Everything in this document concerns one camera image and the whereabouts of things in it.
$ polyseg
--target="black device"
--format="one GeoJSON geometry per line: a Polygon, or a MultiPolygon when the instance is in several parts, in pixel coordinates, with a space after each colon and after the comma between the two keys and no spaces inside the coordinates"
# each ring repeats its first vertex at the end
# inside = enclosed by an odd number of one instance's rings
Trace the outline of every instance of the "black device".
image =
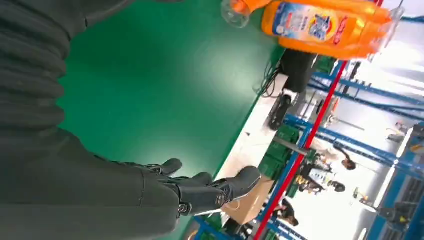
{"type": "MultiPolygon", "coordinates": [[[[282,55],[277,69],[277,73],[288,76],[283,89],[297,94],[304,92],[317,68],[315,62],[318,57],[317,54],[287,49],[282,55]]],[[[268,126],[271,130],[277,131],[281,127],[293,101],[292,96],[285,94],[284,91],[278,96],[269,114],[268,126]]]]}

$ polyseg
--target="red pole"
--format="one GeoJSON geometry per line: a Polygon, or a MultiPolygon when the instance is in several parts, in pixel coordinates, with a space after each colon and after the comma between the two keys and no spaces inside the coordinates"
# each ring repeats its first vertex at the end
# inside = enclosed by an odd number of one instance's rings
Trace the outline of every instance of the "red pole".
{"type": "MultiPolygon", "coordinates": [[[[311,146],[312,140],[314,140],[315,134],[317,134],[318,128],[320,127],[320,123],[323,120],[323,117],[326,113],[327,108],[330,105],[330,100],[336,91],[337,84],[339,83],[340,79],[342,78],[343,70],[345,70],[346,65],[348,64],[347,61],[343,61],[341,64],[341,68],[337,73],[337,76],[335,77],[334,82],[332,83],[327,98],[324,101],[324,104],[322,105],[321,111],[319,112],[318,116],[316,117],[316,121],[312,127],[312,131],[310,132],[310,135],[306,139],[306,143],[304,147],[308,149],[311,146]]],[[[274,212],[274,209],[277,207],[280,198],[283,196],[284,191],[286,191],[287,186],[290,184],[292,179],[295,177],[296,172],[298,171],[302,160],[304,159],[304,155],[299,154],[296,161],[294,161],[293,166],[290,169],[290,172],[288,173],[286,179],[282,183],[281,188],[278,190],[277,195],[275,196],[274,200],[271,202],[270,207],[268,208],[268,211],[265,213],[265,216],[263,216],[263,219],[260,223],[259,229],[257,230],[255,236],[253,237],[253,240],[259,240],[259,237],[261,236],[261,233],[264,231],[265,227],[267,226],[268,220],[271,217],[271,214],[274,212]]]]}

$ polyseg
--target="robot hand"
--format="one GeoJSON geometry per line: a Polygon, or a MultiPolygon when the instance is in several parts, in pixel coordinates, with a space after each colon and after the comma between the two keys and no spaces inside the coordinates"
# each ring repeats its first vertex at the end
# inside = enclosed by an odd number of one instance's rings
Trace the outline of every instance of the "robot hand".
{"type": "Polygon", "coordinates": [[[156,172],[158,181],[171,188],[179,196],[178,213],[184,216],[220,209],[224,204],[248,194],[258,183],[261,174],[256,167],[247,166],[235,177],[212,182],[212,176],[201,172],[192,178],[169,177],[182,167],[176,159],[162,165],[144,166],[156,172]]]}

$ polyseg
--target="green table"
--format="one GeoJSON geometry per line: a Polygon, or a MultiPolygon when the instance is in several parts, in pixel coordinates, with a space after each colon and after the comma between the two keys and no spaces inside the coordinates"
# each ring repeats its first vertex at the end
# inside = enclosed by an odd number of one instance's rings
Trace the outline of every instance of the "green table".
{"type": "MultiPolygon", "coordinates": [[[[237,29],[220,4],[138,1],[78,36],[61,80],[62,127],[111,160],[179,158],[180,175],[215,174],[278,48],[260,30],[261,12],[237,29]]],[[[166,239],[180,238],[189,220],[166,239]]]]}

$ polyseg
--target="dark gray sleeve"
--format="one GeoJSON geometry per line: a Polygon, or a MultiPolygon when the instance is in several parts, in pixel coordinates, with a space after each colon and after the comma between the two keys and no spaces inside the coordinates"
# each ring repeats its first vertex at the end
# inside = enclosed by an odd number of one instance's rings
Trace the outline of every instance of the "dark gray sleeve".
{"type": "Polygon", "coordinates": [[[57,127],[71,39],[131,2],[0,0],[0,239],[151,239],[174,229],[174,191],[57,127]]]}

